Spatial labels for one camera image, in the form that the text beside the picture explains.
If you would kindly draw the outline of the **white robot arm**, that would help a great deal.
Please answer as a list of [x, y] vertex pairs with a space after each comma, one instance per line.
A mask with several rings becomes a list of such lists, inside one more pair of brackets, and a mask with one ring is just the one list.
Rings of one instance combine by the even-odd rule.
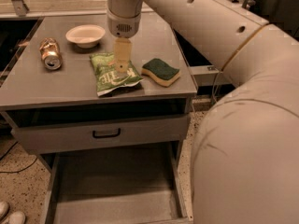
[[191, 154], [194, 224], [299, 224], [299, 44], [227, 0], [107, 0], [109, 29], [147, 4], [235, 86]]

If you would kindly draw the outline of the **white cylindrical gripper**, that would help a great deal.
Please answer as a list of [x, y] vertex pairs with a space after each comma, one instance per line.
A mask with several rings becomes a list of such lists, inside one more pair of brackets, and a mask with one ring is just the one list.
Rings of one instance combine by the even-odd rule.
[[125, 73], [131, 60], [132, 43], [128, 38], [133, 37], [139, 29], [141, 14], [132, 18], [122, 18], [107, 12], [109, 31], [117, 37], [114, 43], [114, 60], [118, 72]]

